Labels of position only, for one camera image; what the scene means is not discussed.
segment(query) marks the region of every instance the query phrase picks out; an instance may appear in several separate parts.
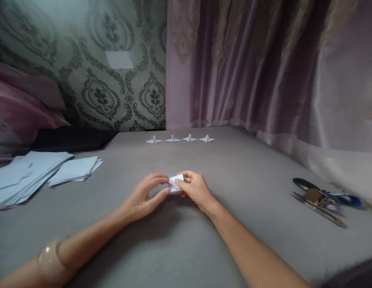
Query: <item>green patterned wallpaper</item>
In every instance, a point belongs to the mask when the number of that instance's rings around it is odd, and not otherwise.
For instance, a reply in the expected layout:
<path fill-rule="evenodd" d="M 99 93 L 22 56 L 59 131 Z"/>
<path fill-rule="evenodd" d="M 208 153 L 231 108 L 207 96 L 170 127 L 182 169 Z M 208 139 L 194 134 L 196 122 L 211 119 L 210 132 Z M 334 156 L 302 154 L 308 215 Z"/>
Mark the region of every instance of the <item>green patterned wallpaper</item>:
<path fill-rule="evenodd" d="M 55 80 L 74 125 L 165 128 L 166 0 L 0 0 L 0 61 Z M 109 68 L 129 51 L 134 69 Z"/>

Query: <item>left hand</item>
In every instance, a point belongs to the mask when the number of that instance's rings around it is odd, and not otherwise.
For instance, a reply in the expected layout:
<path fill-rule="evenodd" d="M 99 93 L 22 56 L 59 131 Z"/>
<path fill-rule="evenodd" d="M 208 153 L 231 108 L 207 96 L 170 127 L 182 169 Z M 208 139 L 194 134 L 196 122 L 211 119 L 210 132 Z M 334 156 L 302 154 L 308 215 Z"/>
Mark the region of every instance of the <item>left hand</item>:
<path fill-rule="evenodd" d="M 170 193 L 170 188 L 165 188 L 156 194 L 156 196 L 150 198 L 150 190 L 159 184 L 165 184 L 168 182 L 168 176 L 164 174 L 151 173 L 138 184 L 130 197 L 116 210 L 116 213 L 125 218 L 127 224 L 147 216 L 153 212 Z"/>

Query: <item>black cloth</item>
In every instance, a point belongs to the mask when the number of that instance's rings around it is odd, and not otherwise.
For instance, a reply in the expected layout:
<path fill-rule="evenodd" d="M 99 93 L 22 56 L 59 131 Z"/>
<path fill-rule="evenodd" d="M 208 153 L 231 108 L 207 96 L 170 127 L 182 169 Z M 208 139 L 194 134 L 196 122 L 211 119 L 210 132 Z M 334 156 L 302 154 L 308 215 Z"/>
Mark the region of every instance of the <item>black cloth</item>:
<path fill-rule="evenodd" d="M 29 151 L 73 153 L 99 150 L 116 134 L 116 131 L 71 126 L 61 126 L 54 130 L 41 129 L 30 150 L 15 153 L 13 156 L 26 155 Z"/>

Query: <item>bangle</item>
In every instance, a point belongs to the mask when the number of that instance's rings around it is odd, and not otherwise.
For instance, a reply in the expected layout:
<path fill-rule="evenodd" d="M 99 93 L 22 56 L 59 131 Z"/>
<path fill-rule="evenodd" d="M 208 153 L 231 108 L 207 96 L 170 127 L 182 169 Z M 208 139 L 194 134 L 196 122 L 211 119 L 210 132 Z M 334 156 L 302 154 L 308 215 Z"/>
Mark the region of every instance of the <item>bangle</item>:
<path fill-rule="evenodd" d="M 44 280 L 55 285 L 64 285 L 75 274 L 69 271 L 58 258 L 57 248 L 60 240 L 55 239 L 48 243 L 38 255 L 38 267 L 42 272 Z"/>

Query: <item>paper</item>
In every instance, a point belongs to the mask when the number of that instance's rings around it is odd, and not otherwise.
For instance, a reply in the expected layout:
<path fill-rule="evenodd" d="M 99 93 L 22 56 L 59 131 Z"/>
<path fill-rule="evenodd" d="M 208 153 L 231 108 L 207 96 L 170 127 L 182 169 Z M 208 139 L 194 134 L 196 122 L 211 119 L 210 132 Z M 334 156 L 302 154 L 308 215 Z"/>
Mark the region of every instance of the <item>paper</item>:
<path fill-rule="evenodd" d="M 210 142 L 210 141 L 214 141 L 215 139 L 213 138 L 209 138 L 208 135 L 205 136 L 205 138 L 200 138 L 200 140 L 204 141 L 204 142 Z"/>
<path fill-rule="evenodd" d="M 72 156 L 67 152 L 29 152 L 21 160 L 32 163 L 27 170 L 27 174 L 31 174 L 22 178 L 18 184 L 0 189 L 0 209 L 26 201 Z"/>
<path fill-rule="evenodd" d="M 169 188 L 170 188 L 170 193 L 175 193 L 175 192 L 178 192 L 178 191 L 182 191 L 182 189 L 180 189 L 176 184 L 175 184 L 175 180 L 176 179 L 180 179 L 183 181 L 183 175 L 180 174 L 180 175 L 176 175 L 176 176 L 173 176 L 169 179 Z"/>
<path fill-rule="evenodd" d="M 191 138 L 191 134 L 189 134 L 188 137 L 183 138 L 182 140 L 185 140 L 185 141 L 189 141 L 189 142 L 191 142 L 191 141 L 196 141 L 197 139 L 196 139 L 196 138 Z"/>
<path fill-rule="evenodd" d="M 29 173 L 31 162 L 13 160 L 7 166 L 0 168 L 0 189 L 18 184 Z"/>
<path fill-rule="evenodd" d="M 129 52 L 127 51 L 105 51 L 107 61 L 112 69 L 133 69 Z"/>
<path fill-rule="evenodd" d="M 171 136 L 171 139 L 165 140 L 166 142 L 178 142 L 179 139 L 174 138 L 174 135 Z"/>
<path fill-rule="evenodd" d="M 101 159 L 98 159 L 97 162 L 95 163 L 94 167 L 92 168 L 91 172 L 89 175 L 86 175 L 82 178 L 78 178 L 78 179 L 75 179 L 75 180 L 72 180 L 72 181 L 75 181 L 75 182 L 80 182 L 80 181 L 83 181 L 85 180 L 86 178 L 88 178 L 88 176 L 90 176 L 91 174 L 93 174 L 93 172 L 96 170 L 96 168 L 98 168 L 101 164 L 103 163 L 103 161 Z"/>
<path fill-rule="evenodd" d="M 98 157 L 88 157 L 82 159 L 70 160 L 64 163 L 58 172 L 49 180 L 49 186 L 57 185 L 63 182 L 82 178 L 91 174 L 96 165 Z"/>
<path fill-rule="evenodd" d="M 155 143 L 162 142 L 162 140 L 158 140 L 157 138 L 155 138 L 155 136 L 153 136 L 153 139 L 152 140 L 148 140 L 146 142 L 147 143 L 153 143 L 153 144 L 155 144 Z"/>

